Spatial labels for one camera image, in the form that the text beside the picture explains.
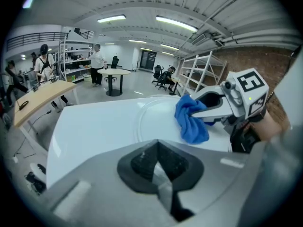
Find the shelving unit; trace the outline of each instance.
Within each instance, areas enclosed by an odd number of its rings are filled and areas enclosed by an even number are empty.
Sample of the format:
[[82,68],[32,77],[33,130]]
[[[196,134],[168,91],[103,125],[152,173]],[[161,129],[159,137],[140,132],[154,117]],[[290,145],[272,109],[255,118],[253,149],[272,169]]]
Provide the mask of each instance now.
[[[71,69],[70,71],[66,70],[66,65],[75,63],[75,62],[82,62],[82,61],[90,61],[89,59],[77,59],[77,60],[72,60],[72,61],[65,61],[66,58],[66,54],[67,53],[87,53],[86,58],[88,58],[90,56],[90,53],[93,53],[93,51],[91,49],[87,49],[85,50],[84,48],[79,48],[78,50],[68,50],[67,45],[70,45],[71,47],[75,48],[77,47],[77,45],[79,44],[85,44],[89,46],[93,46],[94,43],[89,42],[89,41],[78,41],[78,40],[62,40],[59,42],[59,56],[58,56],[58,62],[59,62],[59,71],[60,74],[63,76],[63,78],[67,81],[67,75],[72,75],[72,74],[79,74],[79,71],[87,71],[90,69],[90,67],[88,68],[77,68],[77,69]],[[74,79],[72,82],[76,82],[76,81],[80,81],[83,80],[84,77],[80,74],[78,75],[78,77],[76,79]]]
[[210,51],[209,55],[196,55],[188,59],[185,58],[179,75],[177,75],[179,80],[183,82],[179,86],[181,96],[185,93],[194,94],[202,88],[210,86],[204,83],[206,76],[214,79],[214,83],[211,86],[218,85],[226,64],[227,61],[222,61],[215,57],[212,51]]

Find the black cap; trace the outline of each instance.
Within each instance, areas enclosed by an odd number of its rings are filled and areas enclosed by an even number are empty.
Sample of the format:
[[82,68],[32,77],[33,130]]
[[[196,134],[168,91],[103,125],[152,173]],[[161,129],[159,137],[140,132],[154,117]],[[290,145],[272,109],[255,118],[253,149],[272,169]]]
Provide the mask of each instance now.
[[40,47],[40,52],[41,52],[42,55],[46,55],[47,54],[47,50],[48,50],[48,45],[47,44],[43,44]]

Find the brick wall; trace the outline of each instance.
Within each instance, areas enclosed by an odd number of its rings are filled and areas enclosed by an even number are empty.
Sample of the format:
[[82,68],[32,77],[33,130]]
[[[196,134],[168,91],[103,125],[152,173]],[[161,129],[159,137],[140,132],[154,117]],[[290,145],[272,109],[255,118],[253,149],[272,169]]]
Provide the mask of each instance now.
[[[214,55],[228,62],[221,81],[226,79],[229,71],[238,72],[255,68],[267,82],[270,93],[281,81],[291,53],[292,51],[290,50],[271,47],[242,47],[219,50],[214,52]],[[205,77],[204,83],[213,85],[214,79]],[[278,123],[282,123],[286,114],[276,96],[271,98],[267,108],[273,119]]]

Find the black backpack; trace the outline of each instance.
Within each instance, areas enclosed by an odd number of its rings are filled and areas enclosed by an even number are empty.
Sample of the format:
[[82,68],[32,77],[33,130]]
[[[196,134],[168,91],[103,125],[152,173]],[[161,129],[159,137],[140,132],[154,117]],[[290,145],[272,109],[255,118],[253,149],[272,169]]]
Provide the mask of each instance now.
[[43,70],[47,67],[49,68],[52,68],[51,65],[49,64],[49,61],[48,61],[48,54],[47,54],[47,57],[46,57],[46,62],[43,62],[43,60],[39,57],[40,61],[43,63],[43,67],[42,67],[42,70],[41,70],[41,74],[43,72]]
[[159,76],[158,82],[165,83],[168,77],[168,73],[169,73],[168,71],[163,72],[162,75]]

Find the round table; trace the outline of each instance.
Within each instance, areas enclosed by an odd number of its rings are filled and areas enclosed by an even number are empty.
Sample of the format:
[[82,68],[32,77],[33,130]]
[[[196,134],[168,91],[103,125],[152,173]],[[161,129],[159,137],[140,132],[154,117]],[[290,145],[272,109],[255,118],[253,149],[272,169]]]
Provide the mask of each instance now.
[[[130,74],[130,71],[123,69],[100,69],[97,71],[99,74],[108,75],[108,91],[106,95],[108,96],[120,96],[122,94],[122,83],[123,75]],[[120,75],[120,90],[113,89],[113,75]]]

